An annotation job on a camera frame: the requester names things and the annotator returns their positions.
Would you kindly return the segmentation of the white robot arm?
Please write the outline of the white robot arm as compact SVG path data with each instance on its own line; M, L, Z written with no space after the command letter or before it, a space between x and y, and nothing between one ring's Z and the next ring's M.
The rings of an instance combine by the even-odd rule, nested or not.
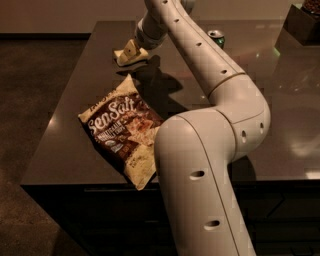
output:
M136 42L170 37L210 105L161 126L155 162L178 256L256 256L227 166L257 148L269 106L245 71L190 18L193 0L144 0Z

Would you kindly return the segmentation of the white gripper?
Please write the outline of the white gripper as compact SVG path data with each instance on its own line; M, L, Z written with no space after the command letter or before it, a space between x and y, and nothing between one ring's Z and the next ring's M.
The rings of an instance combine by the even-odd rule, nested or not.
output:
M130 39L118 57L118 65L132 64L140 55L140 48L153 50L159 47L167 35L167 28L149 12L137 23L134 39Z

